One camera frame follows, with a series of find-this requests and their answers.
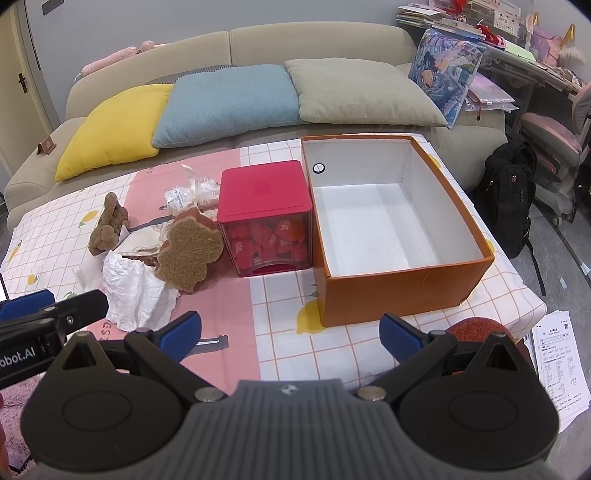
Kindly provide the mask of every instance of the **plastic wrapper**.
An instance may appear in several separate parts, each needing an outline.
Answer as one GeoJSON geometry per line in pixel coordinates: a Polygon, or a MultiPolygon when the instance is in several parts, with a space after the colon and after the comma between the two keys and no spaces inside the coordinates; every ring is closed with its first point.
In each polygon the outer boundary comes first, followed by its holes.
{"type": "Polygon", "coordinates": [[[512,110],[519,110],[519,107],[515,106],[513,103],[493,103],[492,105],[479,105],[469,98],[466,98],[466,100],[464,100],[464,110],[467,112],[486,112],[488,110],[504,110],[505,112],[511,112],[512,110]]]}
{"type": "Polygon", "coordinates": [[[181,167],[188,177],[189,186],[177,186],[164,192],[168,211],[171,215],[177,216],[184,210],[197,207],[202,213],[210,212],[208,217],[217,217],[217,212],[211,212],[211,210],[216,210],[219,203],[219,184],[206,175],[195,175],[188,165],[181,165],[181,167]]]}
{"type": "Polygon", "coordinates": [[[496,103],[513,103],[515,99],[499,87],[496,83],[486,78],[482,73],[476,73],[468,90],[468,98],[474,103],[480,102],[482,106],[496,103]]]}

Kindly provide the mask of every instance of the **sofa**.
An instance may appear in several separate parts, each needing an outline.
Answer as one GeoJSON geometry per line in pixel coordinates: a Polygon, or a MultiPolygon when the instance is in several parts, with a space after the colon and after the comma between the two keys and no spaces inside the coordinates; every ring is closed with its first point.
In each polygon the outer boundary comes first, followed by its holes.
{"type": "Polygon", "coordinates": [[[306,124],[250,131],[196,147],[168,148],[146,160],[87,171],[55,182],[56,168],[68,142],[86,116],[101,102],[158,77],[209,66],[284,64],[292,59],[342,57],[388,63],[404,74],[416,52],[410,35],[390,25],[358,22],[294,22],[237,28],[158,46],[135,57],[94,72],[74,84],[66,106],[66,121],[53,133],[55,149],[49,155],[33,152],[6,186],[7,225],[14,228],[22,216],[51,200],[123,174],[196,155],[265,142],[292,140],[306,135],[353,132],[417,132],[423,134],[466,191],[474,188],[485,159],[506,142],[502,111],[463,111],[452,129],[414,125],[306,124]]]}

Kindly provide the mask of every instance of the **black backpack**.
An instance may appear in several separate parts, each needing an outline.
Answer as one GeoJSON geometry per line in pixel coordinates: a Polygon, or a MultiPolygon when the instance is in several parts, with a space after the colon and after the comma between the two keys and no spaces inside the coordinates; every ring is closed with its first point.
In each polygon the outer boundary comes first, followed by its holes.
{"type": "Polygon", "coordinates": [[[509,258],[524,246],[531,251],[542,295],[546,291],[530,242],[530,206],[534,201],[537,160],[527,142],[512,140],[486,159],[480,184],[472,192],[474,206],[509,258]]]}

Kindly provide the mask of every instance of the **red lid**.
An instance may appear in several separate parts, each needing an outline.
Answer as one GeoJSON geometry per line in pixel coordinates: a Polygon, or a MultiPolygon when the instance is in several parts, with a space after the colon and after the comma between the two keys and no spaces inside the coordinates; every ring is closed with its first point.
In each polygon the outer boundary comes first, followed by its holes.
{"type": "Polygon", "coordinates": [[[306,178],[297,160],[224,170],[217,219],[240,222],[312,210],[306,178]]]}

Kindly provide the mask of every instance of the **white plastic bag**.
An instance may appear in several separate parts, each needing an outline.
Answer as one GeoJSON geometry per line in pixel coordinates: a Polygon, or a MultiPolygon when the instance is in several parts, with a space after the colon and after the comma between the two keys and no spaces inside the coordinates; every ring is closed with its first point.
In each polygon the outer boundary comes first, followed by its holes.
{"type": "Polygon", "coordinates": [[[206,175],[195,175],[188,165],[181,167],[189,178],[189,187],[173,187],[164,192],[171,215],[177,216],[191,207],[197,207],[201,212],[216,209],[220,197],[219,184],[206,175]]]}

